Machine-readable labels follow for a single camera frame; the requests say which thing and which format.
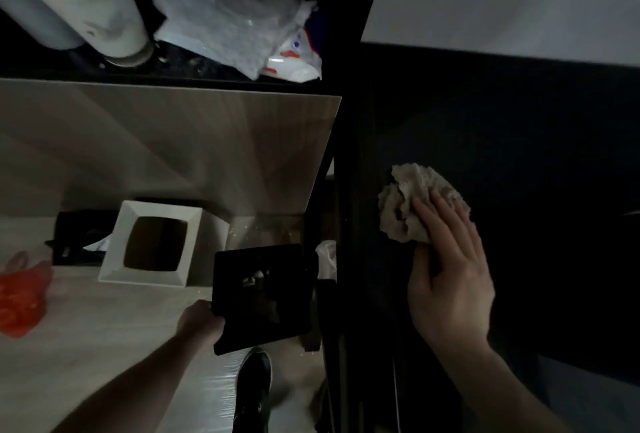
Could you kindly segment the person's right hand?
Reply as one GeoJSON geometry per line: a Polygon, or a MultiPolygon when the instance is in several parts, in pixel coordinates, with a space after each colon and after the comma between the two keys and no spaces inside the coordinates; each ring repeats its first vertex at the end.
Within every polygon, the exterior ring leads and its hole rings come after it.
{"type": "Polygon", "coordinates": [[[490,314],[495,289],[489,281],[476,275],[469,266],[472,244],[466,222],[470,212],[460,201],[449,205],[455,209],[465,225],[465,255],[446,256],[438,250],[431,230],[436,211],[432,211],[418,198],[412,201],[413,210],[427,228],[431,244],[438,253],[442,270],[433,282],[433,291],[424,298],[409,298],[412,322],[421,337],[433,349],[443,342],[488,340],[490,314]]]}

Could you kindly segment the person's left hand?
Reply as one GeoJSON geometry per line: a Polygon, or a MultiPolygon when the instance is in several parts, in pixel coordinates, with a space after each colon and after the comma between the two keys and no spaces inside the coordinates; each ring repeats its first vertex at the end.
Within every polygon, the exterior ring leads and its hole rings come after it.
{"type": "Polygon", "coordinates": [[[177,323],[175,336],[193,347],[213,346],[222,337],[225,319],[212,312],[211,303],[196,300],[185,308],[177,323]]]}

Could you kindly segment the beige cleaning cloth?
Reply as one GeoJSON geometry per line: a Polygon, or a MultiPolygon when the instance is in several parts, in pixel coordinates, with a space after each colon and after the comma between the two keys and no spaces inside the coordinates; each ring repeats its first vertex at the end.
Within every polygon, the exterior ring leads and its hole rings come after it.
{"type": "Polygon", "coordinates": [[[430,200],[430,191],[437,190],[448,203],[460,201],[470,210],[460,193],[432,167],[417,163],[393,165],[393,182],[386,185],[378,195],[380,230],[389,239],[400,242],[431,243],[431,237],[421,219],[413,211],[412,201],[418,198],[432,211],[436,211],[430,200]]]}

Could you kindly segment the black square tray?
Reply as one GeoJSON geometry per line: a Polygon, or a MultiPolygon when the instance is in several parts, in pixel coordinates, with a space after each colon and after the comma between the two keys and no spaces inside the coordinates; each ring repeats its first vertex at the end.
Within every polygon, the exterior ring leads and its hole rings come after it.
{"type": "Polygon", "coordinates": [[[211,305],[224,317],[225,328],[215,355],[308,333],[314,282],[300,243],[218,252],[211,305]],[[266,276],[263,286],[244,288],[243,278],[257,270],[266,276]]]}

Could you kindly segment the person's right forearm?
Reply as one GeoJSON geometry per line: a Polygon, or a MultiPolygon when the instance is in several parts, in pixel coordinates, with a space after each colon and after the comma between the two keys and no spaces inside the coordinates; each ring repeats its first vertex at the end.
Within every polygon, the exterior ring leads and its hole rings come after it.
{"type": "Polygon", "coordinates": [[[493,433],[572,433],[517,379],[487,339],[443,342],[433,351],[464,402],[493,433]]]}

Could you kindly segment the person's left forearm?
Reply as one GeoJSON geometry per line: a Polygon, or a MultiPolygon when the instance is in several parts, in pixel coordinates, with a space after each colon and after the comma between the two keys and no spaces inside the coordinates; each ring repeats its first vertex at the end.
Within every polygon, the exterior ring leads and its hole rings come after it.
{"type": "Polygon", "coordinates": [[[156,433],[202,344],[194,334],[176,333],[92,393],[51,433],[156,433]]]}

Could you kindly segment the black cabinet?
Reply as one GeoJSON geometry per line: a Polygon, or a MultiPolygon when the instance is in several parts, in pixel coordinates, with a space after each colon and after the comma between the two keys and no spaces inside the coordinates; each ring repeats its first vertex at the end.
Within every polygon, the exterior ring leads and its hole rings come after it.
{"type": "Polygon", "coordinates": [[[341,424],[462,433],[471,415],[411,324],[414,245],[380,231],[391,167],[471,207],[491,344],[574,431],[640,433],[640,69],[361,43],[335,177],[341,424]]]}

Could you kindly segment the black shoe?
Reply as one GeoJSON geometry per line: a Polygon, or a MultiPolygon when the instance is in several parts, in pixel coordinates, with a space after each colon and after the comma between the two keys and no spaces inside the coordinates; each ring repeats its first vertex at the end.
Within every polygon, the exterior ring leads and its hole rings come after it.
{"type": "Polygon", "coordinates": [[[232,433],[268,433],[272,382],[273,368],[268,353],[261,347],[252,348],[237,374],[232,433]]]}

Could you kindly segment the white plastic bag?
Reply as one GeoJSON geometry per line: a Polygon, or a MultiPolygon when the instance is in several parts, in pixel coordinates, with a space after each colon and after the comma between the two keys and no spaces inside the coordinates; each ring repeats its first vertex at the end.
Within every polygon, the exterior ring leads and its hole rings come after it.
{"type": "Polygon", "coordinates": [[[322,241],[316,246],[318,257],[319,280],[332,280],[337,282],[337,243],[334,240],[322,241]]]}

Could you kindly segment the white square open-top bin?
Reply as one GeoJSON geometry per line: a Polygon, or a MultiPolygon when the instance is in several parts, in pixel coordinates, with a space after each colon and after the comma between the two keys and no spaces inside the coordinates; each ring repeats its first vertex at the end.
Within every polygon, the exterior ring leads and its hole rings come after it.
{"type": "Polygon", "coordinates": [[[206,209],[124,201],[102,261],[105,283],[185,288],[212,283],[230,223],[206,209]]]}

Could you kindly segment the black box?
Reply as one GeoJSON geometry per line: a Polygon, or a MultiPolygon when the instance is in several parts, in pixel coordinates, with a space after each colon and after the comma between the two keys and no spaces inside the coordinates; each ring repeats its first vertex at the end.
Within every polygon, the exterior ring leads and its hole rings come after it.
{"type": "Polygon", "coordinates": [[[60,211],[53,238],[45,241],[57,267],[100,267],[106,251],[90,250],[107,238],[115,227],[116,210],[60,211]]]}

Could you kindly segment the red plastic bag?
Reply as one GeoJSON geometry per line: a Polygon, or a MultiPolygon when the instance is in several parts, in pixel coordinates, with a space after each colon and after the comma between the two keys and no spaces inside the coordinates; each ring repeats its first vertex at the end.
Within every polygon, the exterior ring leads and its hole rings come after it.
{"type": "Polygon", "coordinates": [[[0,333],[18,339],[42,321],[47,312],[46,294],[53,274],[48,261],[0,273],[0,333]]]}

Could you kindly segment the white packet with red print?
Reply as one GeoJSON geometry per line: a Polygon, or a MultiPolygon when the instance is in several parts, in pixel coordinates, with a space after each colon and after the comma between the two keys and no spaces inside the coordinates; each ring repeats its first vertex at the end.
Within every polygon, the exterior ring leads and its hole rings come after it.
{"type": "Polygon", "coordinates": [[[327,37],[324,14],[316,8],[269,57],[261,75],[293,83],[321,80],[327,37]]]}

